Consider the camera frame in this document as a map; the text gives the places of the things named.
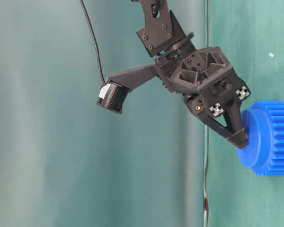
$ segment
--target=white label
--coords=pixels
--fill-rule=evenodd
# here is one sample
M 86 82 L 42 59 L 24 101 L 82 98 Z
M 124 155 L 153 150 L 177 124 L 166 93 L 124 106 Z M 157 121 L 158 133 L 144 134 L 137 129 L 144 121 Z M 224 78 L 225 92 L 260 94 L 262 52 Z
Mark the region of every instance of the white label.
M 111 84 L 106 84 L 104 87 L 101 88 L 100 94 L 99 94 L 100 98 L 102 98 L 102 99 L 105 98 L 105 95 L 106 95 L 107 91 L 109 90 L 110 85 Z

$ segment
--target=wall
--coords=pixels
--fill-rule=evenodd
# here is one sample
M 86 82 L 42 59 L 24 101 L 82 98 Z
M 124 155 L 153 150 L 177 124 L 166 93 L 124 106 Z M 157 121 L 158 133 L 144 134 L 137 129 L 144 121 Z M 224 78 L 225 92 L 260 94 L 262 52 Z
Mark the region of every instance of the wall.
M 284 0 L 209 0 L 209 45 L 220 46 L 256 100 L 284 101 Z M 210 227 L 284 226 L 284 177 L 258 177 L 209 132 Z
M 86 0 L 104 73 L 148 64 L 130 1 Z M 204 3 L 170 1 L 204 46 Z M 200 226 L 203 126 L 154 79 L 119 116 L 77 0 L 0 1 L 0 227 Z

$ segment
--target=robotic arm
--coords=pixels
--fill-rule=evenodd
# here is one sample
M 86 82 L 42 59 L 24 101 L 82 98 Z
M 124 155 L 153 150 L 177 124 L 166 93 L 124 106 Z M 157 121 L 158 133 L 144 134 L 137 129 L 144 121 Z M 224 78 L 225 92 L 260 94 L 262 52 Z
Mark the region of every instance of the robotic arm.
M 247 146 L 240 106 L 251 92 L 222 50 L 197 50 L 191 42 L 194 34 L 184 34 L 167 0 L 140 0 L 140 4 L 145 27 L 137 35 L 149 55 L 157 59 L 150 65 L 109 75 L 97 104 L 121 114 L 127 94 L 157 76 L 171 93 L 183 95 L 195 117 L 236 147 Z M 216 120 L 222 115 L 225 127 Z

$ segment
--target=green backdrop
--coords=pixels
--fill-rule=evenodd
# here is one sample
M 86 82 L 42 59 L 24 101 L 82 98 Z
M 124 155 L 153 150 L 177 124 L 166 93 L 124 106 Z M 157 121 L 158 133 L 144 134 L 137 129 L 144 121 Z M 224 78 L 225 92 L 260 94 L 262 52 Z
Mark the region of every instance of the green backdrop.
M 142 8 L 86 0 L 104 73 L 152 59 Z M 202 0 L 169 1 L 204 47 Z M 203 125 L 154 79 L 119 116 L 78 0 L 0 1 L 0 227 L 201 226 Z
M 284 0 L 208 0 L 209 45 L 220 46 L 256 100 L 284 101 Z M 258 177 L 209 131 L 209 226 L 284 227 L 284 177 Z

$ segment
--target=plastic gear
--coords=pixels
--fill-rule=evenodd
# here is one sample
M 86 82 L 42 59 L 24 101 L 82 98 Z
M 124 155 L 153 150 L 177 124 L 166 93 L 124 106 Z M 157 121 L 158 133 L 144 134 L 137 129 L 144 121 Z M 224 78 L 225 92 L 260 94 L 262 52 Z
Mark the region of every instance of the plastic gear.
M 284 102 L 257 101 L 242 119 L 248 145 L 237 148 L 241 163 L 260 176 L 284 175 Z

